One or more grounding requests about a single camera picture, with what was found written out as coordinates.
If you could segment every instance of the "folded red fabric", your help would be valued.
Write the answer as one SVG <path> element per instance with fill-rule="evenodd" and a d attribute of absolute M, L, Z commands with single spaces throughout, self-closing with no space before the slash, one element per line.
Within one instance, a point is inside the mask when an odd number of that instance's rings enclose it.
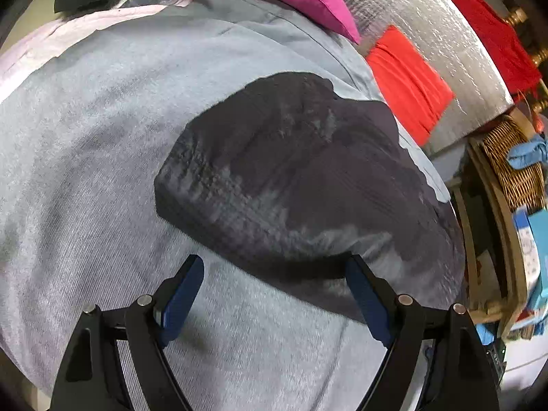
<path fill-rule="evenodd" d="M 366 57 L 396 118 L 419 146 L 427 143 L 455 95 L 398 28 L 390 26 Z"/>
<path fill-rule="evenodd" d="M 483 0 L 451 0 L 487 49 L 510 94 L 535 88 L 541 75 L 513 27 Z"/>

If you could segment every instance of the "dark gray garment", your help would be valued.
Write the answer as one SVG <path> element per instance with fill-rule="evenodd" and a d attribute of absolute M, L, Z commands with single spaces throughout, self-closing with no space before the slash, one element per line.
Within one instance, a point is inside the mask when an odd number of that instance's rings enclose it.
<path fill-rule="evenodd" d="M 158 214 L 196 241 L 357 320 L 351 295 L 296 283 L 344 277 L 348 252 L 424 306 L 463 280 L 454 212 L 399 146 L 388 106 L 342 99 L 314 74 L 259 79 L 196 117 L 154 188 Z"/>
<path fill-rule="evenodd" d="M 185 125 L 285 71 L 327 78 L 341 97 L 382 99 L 346 39 L 287 6 L 195 0 L 92 34 L 0 104 L 0 346 L 35 385 L 51 393 L 86 302 L 125 306 L 195 253 L 204 283 L 166 353 L 197 411 L 357 408 L 385 353 L 366 326 L 258 281 L 155 212 L 154 177 Z M 447 201 L 431 163 L 399 134 Z M 346 294 L 330 280 L 303 288 Z M 412 393 L 424 368 L 421 358 Z M 128 387 L 146 409 L 131 370 Z"/>

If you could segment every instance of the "red cloth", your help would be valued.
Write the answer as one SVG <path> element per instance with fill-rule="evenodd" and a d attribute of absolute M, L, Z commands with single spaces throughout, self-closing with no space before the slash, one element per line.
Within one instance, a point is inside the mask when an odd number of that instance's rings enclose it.
<path fill-rule="evenodd" d="M 541 75 L 506 24 L 483 0 L 451 0 L 487 49 L 511 94 L 535 88 Z"/>
<path fill-rule="evenodd" d="M 398 28 L 390 26 L 366 57 L 386 102 L 419 146 L 455 96 Z"/>

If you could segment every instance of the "blue cloth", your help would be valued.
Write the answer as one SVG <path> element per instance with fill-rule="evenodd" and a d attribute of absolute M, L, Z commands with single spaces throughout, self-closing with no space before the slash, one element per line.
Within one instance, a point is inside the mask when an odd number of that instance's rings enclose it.
<path fill-rule="evenodd" d="M 512 147 L 506 160 L 515 170 L 521 170 L 537 162 L 548 162 L 546 140 L 536 134 L 529 142 Z"/>

